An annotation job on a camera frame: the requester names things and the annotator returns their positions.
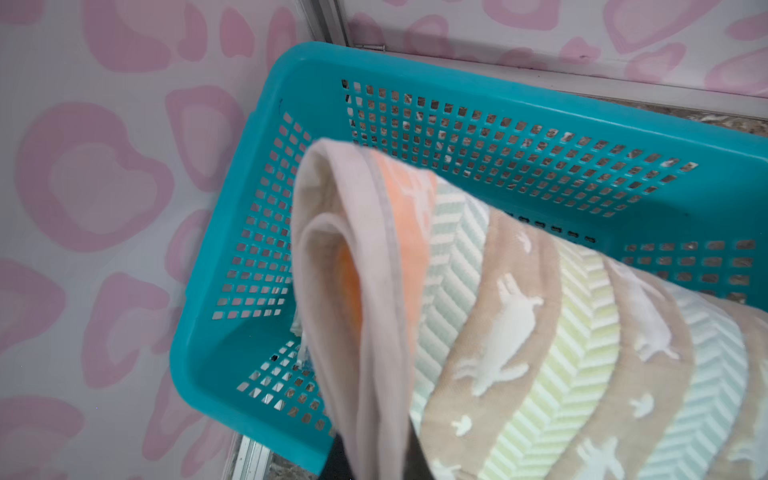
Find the brown speckled floor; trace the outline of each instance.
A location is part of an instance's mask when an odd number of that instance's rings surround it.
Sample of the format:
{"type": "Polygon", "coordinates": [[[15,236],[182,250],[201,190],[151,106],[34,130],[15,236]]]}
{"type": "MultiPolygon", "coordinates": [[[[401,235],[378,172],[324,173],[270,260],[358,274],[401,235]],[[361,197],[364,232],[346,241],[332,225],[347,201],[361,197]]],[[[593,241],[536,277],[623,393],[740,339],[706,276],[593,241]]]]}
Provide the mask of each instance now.
{"type": "MultiPolygon", "coordinates": [[[[628,107],[640,108],[641,110],[655,111],[660,114],[673,115],[674,117],[686,118],[692,121],[698,121],[705,124],[717,125],[718,127],[729,128],[755,134],[761,137],[768,137],[768,120],[756,120],[753,118],[740,118],[730,115],[709,114],[702,111],[686,110],[684,108],[664,107],[660,105],[638,104],[627,101],[613,101],[617,104],[628,107]]],[[[273,455],[270,463],[270,470],[267,473],[268,480],[315,480],[317,477],[301,469],[300,467],[288,462],[283,457],[273,455]]]]}

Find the pink patterned wall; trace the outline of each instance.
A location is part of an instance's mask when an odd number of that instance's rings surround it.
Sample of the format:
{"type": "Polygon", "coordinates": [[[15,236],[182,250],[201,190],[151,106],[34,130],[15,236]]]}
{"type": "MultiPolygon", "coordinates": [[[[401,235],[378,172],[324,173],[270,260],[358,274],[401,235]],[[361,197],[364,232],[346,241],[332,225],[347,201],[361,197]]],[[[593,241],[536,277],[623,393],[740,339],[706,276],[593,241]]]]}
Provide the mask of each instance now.
{"type": "Polygon", "coordinates": [[[358,44],[768,97],[766,0],[342,0],[358,44]]]}
{"type": "Polygon", "coordinates": [[[292,0],[0,0],[0,480],[217,480],[168,351],[292,0]]]}

